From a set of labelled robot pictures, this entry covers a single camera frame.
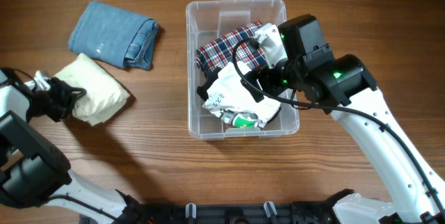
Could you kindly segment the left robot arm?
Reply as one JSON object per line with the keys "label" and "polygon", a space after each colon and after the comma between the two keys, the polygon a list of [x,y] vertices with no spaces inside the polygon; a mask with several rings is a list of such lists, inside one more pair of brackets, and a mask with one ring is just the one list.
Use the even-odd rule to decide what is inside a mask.
{"label": "left robot arm", "polygon": [[118,190],[76,174],[67,157],[29,124],[46,115],[67,118],[86,95],[57,78],[32,79],[1,68],[1,204],[16,209],[52,206],[80,214],[80,223],[142,223],[142,205]]}

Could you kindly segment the blue denim jeans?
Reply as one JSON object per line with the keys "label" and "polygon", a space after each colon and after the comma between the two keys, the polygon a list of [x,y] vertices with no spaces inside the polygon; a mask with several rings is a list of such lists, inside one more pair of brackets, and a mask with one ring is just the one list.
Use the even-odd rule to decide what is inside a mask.
{"label": "blue denim jeans", "polygon": [[150,17],[91,1],[71,33],[68,48],[121,69],[150,70],[158,29]]}

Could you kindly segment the plaid shirt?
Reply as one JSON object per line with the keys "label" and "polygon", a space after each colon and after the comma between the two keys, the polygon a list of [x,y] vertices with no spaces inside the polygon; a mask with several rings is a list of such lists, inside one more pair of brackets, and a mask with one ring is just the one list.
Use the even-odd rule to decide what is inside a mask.
{"label": "plaid shirt", "polygon": [[[206,77],[217,67],[224,68],[231,63],[233,48],[236,44],[241,40],[252,38],[262,26],[260,21],[251,22],[199,47],[195,52],[197,67]],[[254,50],[245,43],[237,49],[236,59],[243,61],[250,69],[266,64],[264,53],[260,49]]]}

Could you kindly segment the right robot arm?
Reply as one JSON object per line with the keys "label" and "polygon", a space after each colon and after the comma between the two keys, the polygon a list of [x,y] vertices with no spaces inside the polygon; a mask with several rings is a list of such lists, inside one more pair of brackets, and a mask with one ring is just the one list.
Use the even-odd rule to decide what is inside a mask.
{"label": "right robot arm", "polygon": [[314,212],[324,223],[443,223],[444,180],[428,165],[389,110],[373,75],[358,57],[335,58],[318,20],[310,14],[266,24],[245,40],[261,50],[266,65],[254,95],[279,99],[291,89],[303,106],[321,109],[360,146],[391,196],[390,202],[345,189]]}

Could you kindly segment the cream cloth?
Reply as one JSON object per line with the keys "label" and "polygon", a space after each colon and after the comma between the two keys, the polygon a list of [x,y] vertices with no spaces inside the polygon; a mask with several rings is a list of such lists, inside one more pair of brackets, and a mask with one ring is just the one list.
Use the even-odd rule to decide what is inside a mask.
{"label": "cream cloth", "polygon": [[55,77],[73,88],[86,90],[86,94],[75,103],[72,115],[92,126],[111,119],[130,97],[120,83],[85,54],[79,54]]}

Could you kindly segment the clear plastic storage bin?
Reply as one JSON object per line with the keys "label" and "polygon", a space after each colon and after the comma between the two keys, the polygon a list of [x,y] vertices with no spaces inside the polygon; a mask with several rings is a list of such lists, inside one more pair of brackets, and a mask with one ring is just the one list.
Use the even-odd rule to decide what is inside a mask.
{"label": "clear plastic storage bin", "polygon": [[206,141],[248,136],[272,138],[299,130],[299,112],[288,104],[283,104],[277,117],[263,129],[241,129],[225,124],[204,109],[204,101],[196,93],[196,88],[206,81],[195,63],[197,48],[254,21],[276,25],[287,21],[285,3],[283,0],[214,0],[192,1],[187,5],[188,130],[193,138]]}

